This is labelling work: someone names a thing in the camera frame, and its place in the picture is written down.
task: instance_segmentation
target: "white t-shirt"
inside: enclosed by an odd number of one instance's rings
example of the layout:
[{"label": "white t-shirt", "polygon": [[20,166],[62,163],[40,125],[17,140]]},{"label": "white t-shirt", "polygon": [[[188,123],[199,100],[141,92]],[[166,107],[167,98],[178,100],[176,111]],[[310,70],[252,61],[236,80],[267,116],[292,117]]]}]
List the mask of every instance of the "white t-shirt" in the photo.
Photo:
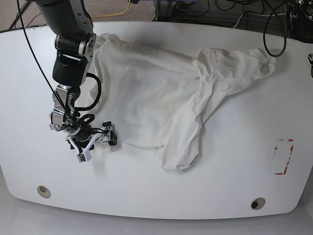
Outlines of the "white t-shirt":
[{"label": "white t-shirt", "polygon": [[[101,35],[90,68],[102,81],[93,126],[111,121],[118,141],[156,148],[164,169],[184,170],[198,155],[202,125],[223,98],[274,68],[275,60],[259,49],[203,48],[192,58]],[[96,93],[94,86],[90,101]]]}]

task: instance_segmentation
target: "yellow cable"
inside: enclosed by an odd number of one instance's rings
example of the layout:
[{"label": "yellow cable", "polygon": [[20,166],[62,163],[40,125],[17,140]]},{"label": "yellow cable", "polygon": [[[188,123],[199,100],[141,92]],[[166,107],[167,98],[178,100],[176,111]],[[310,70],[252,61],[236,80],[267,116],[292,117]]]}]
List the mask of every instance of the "yellow cable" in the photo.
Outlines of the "yellow cable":
[{"label": "yellow cable", "polygon": [[109,14],[109,15],[97,16],[97,17],[92,18],[92,21],[94,21],[95,19],[98,19],[98,18],[102,18],[102,17],[122,15],[122,14],[124,14],[125,12],[127,12],[127,11],[128,11],[128,9],[129,9],[130,5],[131,5],[131,0],[128,0],[128,6],[127,6],[127,8],[126,8],[126,10],[125,10],[125,11],[123,11],[123,12],[119,12],[119,13],[114,13],[114,14]]}]

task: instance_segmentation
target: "round hole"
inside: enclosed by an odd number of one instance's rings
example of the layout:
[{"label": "round hole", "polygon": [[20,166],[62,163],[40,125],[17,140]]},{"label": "round hole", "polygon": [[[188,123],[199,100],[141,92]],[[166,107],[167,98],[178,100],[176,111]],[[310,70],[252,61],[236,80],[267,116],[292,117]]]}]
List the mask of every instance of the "round hole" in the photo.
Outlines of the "round hole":
[{"label": "round hole", "polygon": [[47,189],[45,186],[38,186],[37,192],[43,198],[51,197],[51,193],[50,193],[49,189]]},{"label": "round hole", "polygon": [[255,199],[252,203],[251,203],[251,208],[253,210],[259,210],[261,209],[263,206],[265,205],[265,199],[263,197],[259,197],[257,199]]}]

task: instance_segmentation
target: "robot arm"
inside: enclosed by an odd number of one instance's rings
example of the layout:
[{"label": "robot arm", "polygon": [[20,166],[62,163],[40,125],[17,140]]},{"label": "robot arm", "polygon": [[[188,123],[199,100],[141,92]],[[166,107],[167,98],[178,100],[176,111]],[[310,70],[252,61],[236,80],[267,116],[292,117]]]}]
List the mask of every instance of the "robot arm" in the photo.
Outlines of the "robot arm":
[{"label": "robot arm", "polygon": [[[96,34],[93,33],[91,17],[85,9],[83,0],[31,0],[38,5],[52,31],[57,35],[55,47],[57,58],[52,77],[59,83],[53,95],[54,109],[51,114],[51,129],[66,131],[71,149],[77,151],[79,162],[91,159],[90,150],[99,141],[102,144],[116,145],[116,136],[111,122],[92,128],[93,114],[79,118],[79,111],[94,107],[101,95],[101,82],[88,73],[92,60]],[[86,108],[75,108],[80,96],[79,86],[85,78],[92,77],[98,84],[95,103]]]}]

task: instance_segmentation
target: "white cloth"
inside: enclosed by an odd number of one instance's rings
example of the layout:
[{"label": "white cloth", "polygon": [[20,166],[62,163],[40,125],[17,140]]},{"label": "white cloth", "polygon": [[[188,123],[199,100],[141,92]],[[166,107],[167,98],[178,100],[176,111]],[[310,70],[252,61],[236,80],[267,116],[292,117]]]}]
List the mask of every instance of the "white cloth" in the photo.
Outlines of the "white cloth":
[{"label": "white cloth", "polygon": [[118,141],[157,148],[164,169],[184,170],[198,155],[203,123],[222,99],[272,73],[274,64],[258,49],[203,48],[192,59],[98,36],[90,71],[102,81],[102,96],[91,111],[94,126],[110,120]]}]

